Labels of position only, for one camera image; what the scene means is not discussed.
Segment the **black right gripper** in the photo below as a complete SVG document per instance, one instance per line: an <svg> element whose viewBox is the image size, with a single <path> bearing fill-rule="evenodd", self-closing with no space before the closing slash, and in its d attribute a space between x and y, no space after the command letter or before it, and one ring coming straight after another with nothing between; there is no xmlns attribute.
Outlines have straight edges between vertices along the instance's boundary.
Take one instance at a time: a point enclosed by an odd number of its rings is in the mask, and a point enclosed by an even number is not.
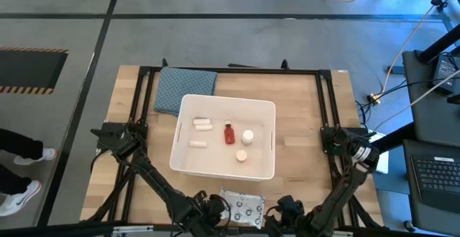
<svg viewBox="0 0 460 237"><path fill-rule="evenodd" d="M296 231L299 222L305 218L305 210L300 200L286 195L270 207L264 215L264 229L267 232Z"/></svg>

